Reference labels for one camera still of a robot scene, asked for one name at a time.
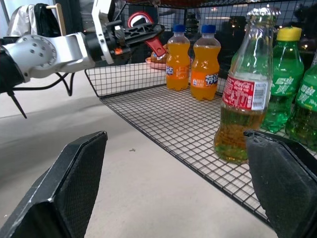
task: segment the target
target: black cable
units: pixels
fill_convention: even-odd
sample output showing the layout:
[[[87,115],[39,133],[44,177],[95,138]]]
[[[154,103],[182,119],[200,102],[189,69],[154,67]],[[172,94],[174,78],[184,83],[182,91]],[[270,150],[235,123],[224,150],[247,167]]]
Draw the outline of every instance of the black cable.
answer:
[[[69,96],[73,95],[73,81],[74,81],[74,75],[75,73],[71,74],[70,77],[70,85],[68,87],[67,82],[65,81],[65,77],[68,75],[68,73],[65,73],[63,76],[60,73],[55,73],[57,76],[59,76],[59,79],[57,81],[55,81],[54,83],[45,86],[45,87],[25,87],[25,88],[19,88],[19,87],[15,87],[12,90],[13,91],[39,91],[39,90],[46,90],[49,88],[54,87],[55,85],[59,84],[61,81],[64,83],[67,94]]]

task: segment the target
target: white table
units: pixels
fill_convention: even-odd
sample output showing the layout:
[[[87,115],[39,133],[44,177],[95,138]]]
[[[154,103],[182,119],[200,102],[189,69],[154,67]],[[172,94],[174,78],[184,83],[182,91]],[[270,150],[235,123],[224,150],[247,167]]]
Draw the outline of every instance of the white table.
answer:
[[[67,143],[105,130],[109,140],[87,238],[277,237],[103,105],[83,72],[75,76],[73,97],[62,83],[16,96],[28,119],[0,95],[0,226]]]

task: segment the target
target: bottle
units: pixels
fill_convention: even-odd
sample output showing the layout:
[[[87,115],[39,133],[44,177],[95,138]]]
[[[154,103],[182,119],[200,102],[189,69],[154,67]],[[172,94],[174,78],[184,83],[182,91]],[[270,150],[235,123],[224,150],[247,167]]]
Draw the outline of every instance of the bottle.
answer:
[[[185,26],[175,25],[174,36],[167,42],[166,85],[169,89],[180,91],[188,87],[190,58],[189,40],[185,37]]]
[[[217,90],[220,42],[214,38],[216,26],[203,25],[202,37],[194,44],[190,92],[197,100],[212,100]]]
[[[273,133],[281,130],[291,115],[292,102],[296,96],[304,72],[297,42],[302,29],[285,27],[278,31],[273,48],[273,84],[271,98],[262,128]]]
[[[285,132],[290,139],[317,151],[317,64],[304,75]]]
[[[230,67],[221,103],[220,126],[214,147],[221,159],[247,162],[243,132],[259,129],[264,118],[272,82],[272,39],[279,10],[251,10],[249,30]]]

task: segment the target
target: green soda bottle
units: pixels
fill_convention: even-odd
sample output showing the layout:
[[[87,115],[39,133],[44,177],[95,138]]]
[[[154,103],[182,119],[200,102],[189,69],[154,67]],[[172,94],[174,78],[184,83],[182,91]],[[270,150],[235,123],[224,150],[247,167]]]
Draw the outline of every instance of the green soda bottle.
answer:
[[[317,150],[317,64],[305,73],[285,132],[290,139]]]
[[[285,27],[278,31],[273,48],[273,84],[271,98],[262,128],[273,133],[281,130],[291,115],[294,100],[304,72],[297,42],[302,29]]]

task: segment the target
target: orange soda bottle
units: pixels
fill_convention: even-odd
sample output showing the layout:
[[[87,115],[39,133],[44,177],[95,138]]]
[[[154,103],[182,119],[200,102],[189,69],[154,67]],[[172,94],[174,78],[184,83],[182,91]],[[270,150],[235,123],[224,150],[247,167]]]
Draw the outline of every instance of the orange soda bottle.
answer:
[[[184,25],[175,25],[173,32],[174,36],[167,42],[166,85],[169,89],[180,91],[186,89],[189,83],[190,42],[184,35]]]
[[[216,26],[203,25],[202,37],[194,44],[195,59],[192,64],[190,92],[197,100],[212,100],[219,73],[217,56],[221,45],[214,38]]]

